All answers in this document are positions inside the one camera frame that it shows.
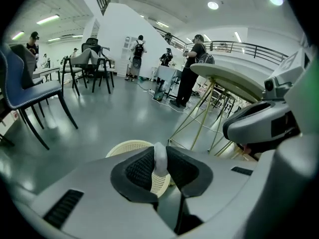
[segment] white table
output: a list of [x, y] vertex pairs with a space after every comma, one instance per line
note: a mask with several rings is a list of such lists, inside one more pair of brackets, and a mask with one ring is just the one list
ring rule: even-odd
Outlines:
[[[227, 96], [227, 92], [228, 91], [232, 92], [233, 94], [241, 97], [242, 99], [244, 99], [246, 101], [254, 103], [256, 101], [261, 100], [262, 92], [263, 92], [264, 88], [262, 86], [260, 86], [258, 83], [256, 83], [255, 81], [253, 81], [252, 79], [250, 79], [249, 77], [247, 77], [247, 76], [245, 76], [245, 75], [243, 75], [243, 74], [241, 74], [241, 73], [239, 73], [237, 71], [234, 71], [232, 69], [225, 68], [225, 67], [222, 67], [222, 66], [212, 65], [212, 64], [193, 64], [190, 67], [190, 69], [194, 73], [196, 73], [196, 74], [198, 74], [198, 75], [200, 75], [200, 76], [202, 76], [202, 77], [204, 77], [206, 79], [209, 79], [210, 80], [210, 85], [207, 88], [207, 90], [204, 93], [204, 95], [202, 95], [202, 97], [198, 101], [197, 105], [193, 108], [193, 110], [189, 113], [189, 115], [186, 117], [186, 119], [177, 128], [177, 130], [174, 132], [174, 134], [170, 137], [169, 141], [170, 142], [174, 141], [177, 144], [179, 144], [172, 137], [174, 135], [176, 135], [177, 133], [179, 133], [180, 131], [182, 131], [193, 120], [195, 120], [202, 113], [204, 113], [204, 117], [202, 119], [200, 128], [198, 129], [197, 135], [196, 135], [196, 137], [195, 137], [195, 139], [193, 141], [193, 144], [192, 144], [192, 146], [190, 148], [190, 150], [192, 150], [194, 145], [195, 145], [195, 143], [196, 143], [196, 141], [197, 141], [197, 139], [198, 139], [198, 136], [200, 134], [202, 126], [203, 126], [203, 124], [205, 122], [208, 109], [209, 109], [209, 107], [211, 105], [211, 102], [212, 102], [212, 98], [211, 97], [212, 97], [212, 93], [213, 93], [213, 90], [214, 90], [214, 87], [215, 87], [215, 83], [217, 83], [218, 85], [222, 86], [225, 89], [224, 93], [221, 94], [221, 96], [220, 96], [220, 97], [222, 97], [222, 95], [224, 95], [224, 105], [222, 107], [221, 117], [222, 117], [222, 113], [223, 113], [223, 110], [224, 110], [225, 105], [226, 105], [226, 96]], [[191, 122], [188, 122], [186, 125], [184, 125], [186, 120], [195, 111], [195, 109], [199, 108], [200, 103], [204, 100], [204, 98], [207, 98], [207, 96], [206, 96], [207, 94], [209, 95], [209, 98], [208, 98], [208, 105], [207, 105], [206, 109], [204, 111], [200, 112]], [[217, 130], [219, 129], [220, 123], [221, 123], [221, 118], [219, 119]], [[211, 148], [210, 148], [209, 151], [211, 151], [212, 148], [213, 148], [214, 142], [216, 140], [216, 136], [217, 136], [217, 134], [215, 135], [215, 138], [213, 140], [213, 143], [212, 143]]]
[[58, 81], [61, 83], [61, 78], [60, 78], [60, 66], [57, 67], [53, 67], [53, 68], [37, 68], [34, 72], [33, 72], [33, 78], [39, 78], [41, 76], [47, 76], [50, 75], [50, 80], [52, 80], [51, 78], [51, 73], [57, 72], [58, 73]]

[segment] backpack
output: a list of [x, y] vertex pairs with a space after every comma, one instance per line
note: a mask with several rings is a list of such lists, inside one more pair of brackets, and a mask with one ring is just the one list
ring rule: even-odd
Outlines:
[[198, 64], [205, 63], [205, 64], [213, 64], [214, 65], [215, 64], [214, 56], [211, 55], [211, 54], [208, 54], [206, 52], [205, 46], [203, 44], [202, 44], [202, 46], [203, 46], [203, 48], [205, 50], [205, 53], [199, 59], [196, 58], [196, 63], [198, 63]]
[[144, 52], [144, 43], [139, 43], [138, 41], [137, 42], [137, 45], [135, 46], [135, 52], [134, 52], [134, 56], [137, 56], [137, 57], [141, 57], [143, 52]]

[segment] plastic basket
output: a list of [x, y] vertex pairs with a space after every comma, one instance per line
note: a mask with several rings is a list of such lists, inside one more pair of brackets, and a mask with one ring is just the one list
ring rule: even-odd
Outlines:
[[[145, 147], [153, 146], [152, 143], [141, 140], [130, 140], [122, 142], [116, 145], [110, 152], [106, 155], [106, 157], [115, 156], [118, 154], [122, 154], [124, 152], [128, 152], [135, 149], [141, 149]], [[157, 197], [160, 197], [166, 189], [168, 188], [170, 182], [170, 175], [166, 175], [165, 177], [159, 177], [152, 173], [152, 188], [151, 192], [156, 194]]]

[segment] gray floor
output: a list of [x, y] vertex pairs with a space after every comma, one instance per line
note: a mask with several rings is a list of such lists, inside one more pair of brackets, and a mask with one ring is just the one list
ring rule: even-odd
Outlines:
[[[57, 97], [49, 99], [49, 106], [42, 102], [45, 118], [38, 111], [45, 129], [40, 128], [29, 109], [32, 124], [50, 150], [46, 150], [22, 120], [18, 119], [5, 135], [15, 143], [15, 147], [0, 143], [0, 173], [3, 178], [16, 188], [27, 190], [28, 194], [38, 194], [75, 167], [104, 158], [115, 145], [123, 141], [140, 139], [167, 145], [168, 138], [186, 118], [190, 108], [174, 107], [177, 112], [160, 105], [136, 83], [139, 82], [126, 82], [124, 78], [115, 77], [115, 88], [111, 88], [112, 93], [109, 95], [105, 81], [101, 87], [96, 86], [95, 93], [91, 93], [92, 81], [85, 89], [81, 80], [78, 83], [80, 97], [71, 88], [71, 83], [67, 84], [64, 98], [79, 126], [78, 130], [64, 113]], [[155, 83], [148, 81], [140, 85], [145, 89], [156, 87]], [[192, 97], [189, 105], [192, 106], [196, 101]], [[207, 127], [212, 128], [219, 111], [215, 109], [208, 113], [205, 122]], [[190, 148], [198, 128], [199, 123], [194, 121], [174, 139]], [[215, 134], [204, 127], [194, 150], [207, 154]], [[225, 141], [222, 141], [216, 150], [224, 144]], [[169, 197], [175, 199], [171, 206], [167, 202]], [[176, 188], [169, 189], [161, 198], [166, 204], [160, 205], [159, 213], [174, 213], [167, 216], [166, 222], [170, 227], [174, 227], [179, 198]]]

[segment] man in black clothes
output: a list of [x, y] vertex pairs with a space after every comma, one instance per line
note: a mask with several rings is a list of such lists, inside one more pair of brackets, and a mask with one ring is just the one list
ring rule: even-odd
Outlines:
[[198, 75], [191, 71], [190, 66], [196, 63], [196, 60], [201, 58], [201, 56], [206, 53], [206, 49], [204, 46], [204, 37], [200, 34], [197, 34], [194, 37], [193, 43], [194, 47], [190, 52], [184, 52], [183, 56], [187, 57], [187, 62], [181, 74], [179, 89], [176, 100], [170, 100], [170, 103], [180, 107], [180, 105], [186, 107], [186, 103], [188, 102], [194, 84], [197, 80]]
[[39, 59], [39, 46], [35, 44], [35, 42], [39, 39], [38, 32], [33, 32], [30, 36], [29, 42], [26, 44], [26, 48], [31, 51], [31, 53], [35, 56], [36, 61], [38, 62]]

